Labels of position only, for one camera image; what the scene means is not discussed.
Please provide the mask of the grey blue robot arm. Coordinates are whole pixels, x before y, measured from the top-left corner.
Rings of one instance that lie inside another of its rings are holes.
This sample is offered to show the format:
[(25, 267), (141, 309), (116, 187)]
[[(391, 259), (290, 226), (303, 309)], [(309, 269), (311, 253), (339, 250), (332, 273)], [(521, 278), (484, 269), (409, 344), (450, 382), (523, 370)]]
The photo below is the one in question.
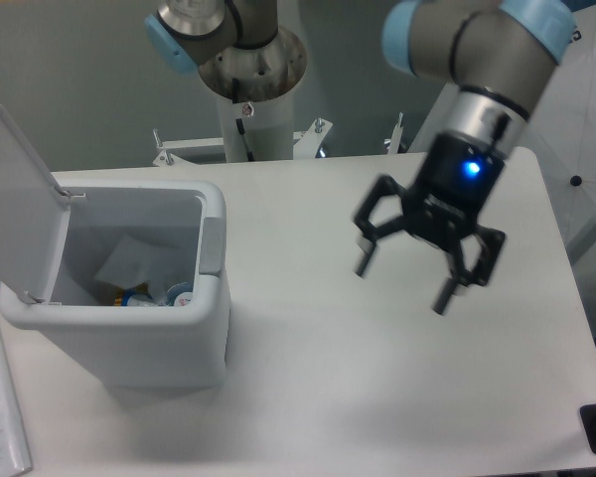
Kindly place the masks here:
[[(144, 22), (175, 71), (198, 74), (224, 104), (230, 162), (295, 154), (289, 110), (278, 104), (302, 79), (306, 54), (278, 22), (273, 1), (162, 1)], [(398, 232), (443, 250), (450, 275), (433, 309), (456, 290), (489, 282), (505, 241), (478, 217), (574, 31), (559, 1), (401, 1), (381, 33), (386, 61), (449, 81), (458, 95), (412, 183), (376, 178), (354, 223), (363, 274), (380, 239)]]

